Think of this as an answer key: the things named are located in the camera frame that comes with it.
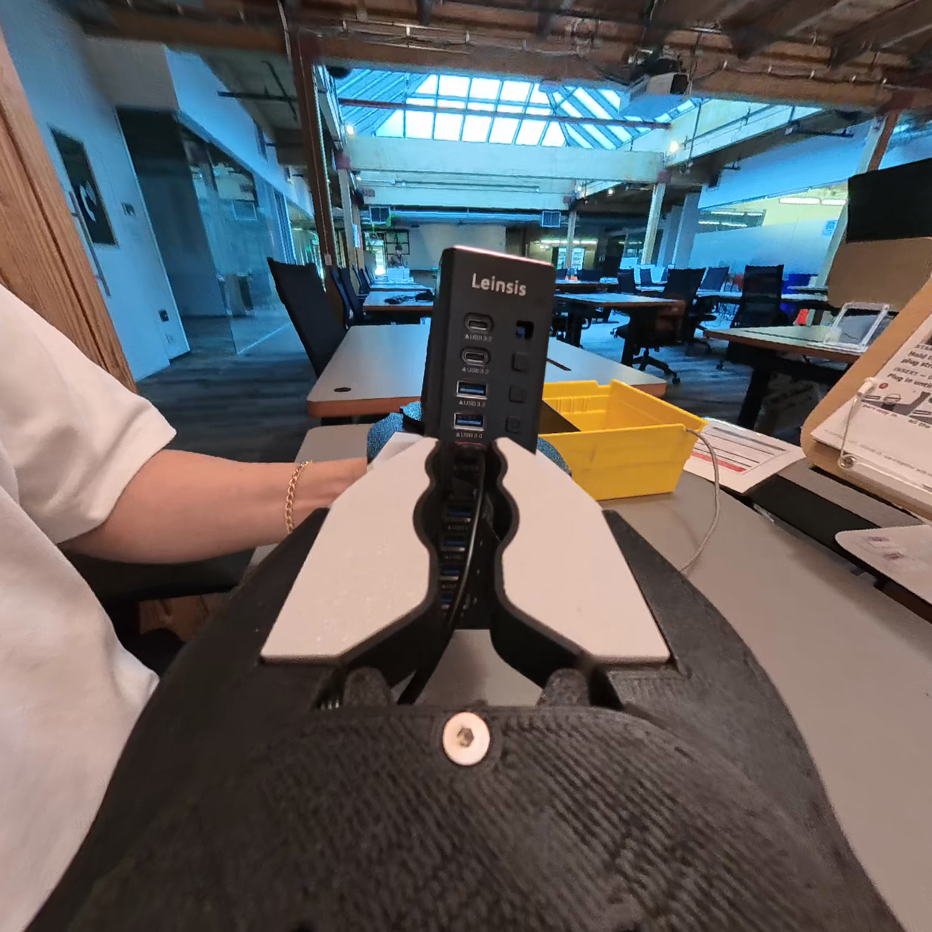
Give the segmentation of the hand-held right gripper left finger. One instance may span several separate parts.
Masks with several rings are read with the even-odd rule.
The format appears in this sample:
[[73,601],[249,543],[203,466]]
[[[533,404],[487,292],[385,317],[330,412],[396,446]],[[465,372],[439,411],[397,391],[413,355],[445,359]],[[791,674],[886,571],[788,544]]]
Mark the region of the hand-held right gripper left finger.
[[434,438],[385,450],[341,494],[272,624],[261,657],[353,668],[415,668],[437,620],[437,557],[425,517]]

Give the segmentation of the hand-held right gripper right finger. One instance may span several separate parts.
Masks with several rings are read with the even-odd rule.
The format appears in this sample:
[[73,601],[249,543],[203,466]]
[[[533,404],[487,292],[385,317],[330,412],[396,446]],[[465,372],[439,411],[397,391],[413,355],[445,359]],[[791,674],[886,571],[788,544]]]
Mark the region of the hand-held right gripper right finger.
[[546,457],[509,439],[497,504],[492,643],[513,668],[659,667],[670,648],[608,514]]

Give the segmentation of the yellow plastic bin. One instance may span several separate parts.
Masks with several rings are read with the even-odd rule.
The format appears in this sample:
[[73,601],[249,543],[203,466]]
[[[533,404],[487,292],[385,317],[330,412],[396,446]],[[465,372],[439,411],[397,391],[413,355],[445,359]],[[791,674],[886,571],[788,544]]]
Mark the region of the yellow plastic bin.
[[707,421],[618,380],[548,382],[539,434],[592,498],[672,493]]

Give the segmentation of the black usb hub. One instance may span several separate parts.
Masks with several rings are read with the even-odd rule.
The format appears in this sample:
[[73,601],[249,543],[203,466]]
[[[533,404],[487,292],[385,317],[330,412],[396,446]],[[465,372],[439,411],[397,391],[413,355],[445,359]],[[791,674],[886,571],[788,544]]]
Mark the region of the black usb hub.
[[466,246],[444,250],[421,411],[439,443],[440,607],[459,608],[478,536],[486,452],[509,439],[535,452],[555,273],[536,260]]

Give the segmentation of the black high-back chair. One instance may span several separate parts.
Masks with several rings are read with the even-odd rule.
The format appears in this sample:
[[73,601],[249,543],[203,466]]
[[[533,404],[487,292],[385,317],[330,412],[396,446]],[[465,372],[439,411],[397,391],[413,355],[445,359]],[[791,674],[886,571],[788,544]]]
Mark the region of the black high-back chair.
[[267,260],[276,292],[317,378],[343,343],[347,328],[333,313],[320,274],[313,264]]

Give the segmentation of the black mesh office chair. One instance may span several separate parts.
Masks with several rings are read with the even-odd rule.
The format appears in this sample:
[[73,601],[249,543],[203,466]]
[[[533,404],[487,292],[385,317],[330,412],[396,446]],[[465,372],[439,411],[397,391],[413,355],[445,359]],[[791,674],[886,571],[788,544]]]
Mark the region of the black mesh office chair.
[[730,328],[756,328],[787,325],[782,310],[784,266],[745,267],[742,293]]
[[682,343],[688,311],[693,306],[705,270],[679,269],[670,270],[666,285],[660,297],[669,299],[669,303],[636,311],[629,317],[628,323],[618,327],[614,335],[623,338],[621,363],[645,371],[648,366],[661,370],[679,385],[681,378],[667,363],[651,356],[652,350],[675,347]]

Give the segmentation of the printed paper sheet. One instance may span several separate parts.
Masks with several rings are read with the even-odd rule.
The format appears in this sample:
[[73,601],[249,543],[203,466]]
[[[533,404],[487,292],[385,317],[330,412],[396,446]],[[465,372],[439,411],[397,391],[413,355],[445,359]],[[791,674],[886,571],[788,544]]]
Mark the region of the printed paper sheet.
[[714,481],[714,464],[709,449],[716,454],[719,483],[737,495],[746,495],[790,465],[804,460],[798,446],[777,438],[711,418],[702,430],[707,444],[696,440],[684,472]]

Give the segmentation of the person in white shirt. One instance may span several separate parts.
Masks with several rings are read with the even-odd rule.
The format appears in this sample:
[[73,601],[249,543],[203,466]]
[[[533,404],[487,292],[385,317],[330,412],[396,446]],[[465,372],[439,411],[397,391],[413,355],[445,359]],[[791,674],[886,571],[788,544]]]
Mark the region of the person in white shirt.
[[60,545],[174,435],[2,288],[2,930],[25,929],[62,878],[157,685]]

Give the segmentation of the illustrated instruction board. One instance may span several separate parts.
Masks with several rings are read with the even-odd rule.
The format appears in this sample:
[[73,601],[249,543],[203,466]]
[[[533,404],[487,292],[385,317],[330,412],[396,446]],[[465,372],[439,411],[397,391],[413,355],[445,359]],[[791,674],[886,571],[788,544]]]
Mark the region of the illustrated instruction board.
[[931,518],[931,283],[853,363],[806,420],[809,462],[919,517]]

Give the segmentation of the wooden panel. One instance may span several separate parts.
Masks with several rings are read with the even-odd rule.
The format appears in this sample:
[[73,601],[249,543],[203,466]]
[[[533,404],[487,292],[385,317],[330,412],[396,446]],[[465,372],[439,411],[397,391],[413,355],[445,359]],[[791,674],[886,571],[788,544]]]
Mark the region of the wooden panel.
[[1,41],[1,280],[129,390],[131,368],[25,90]]

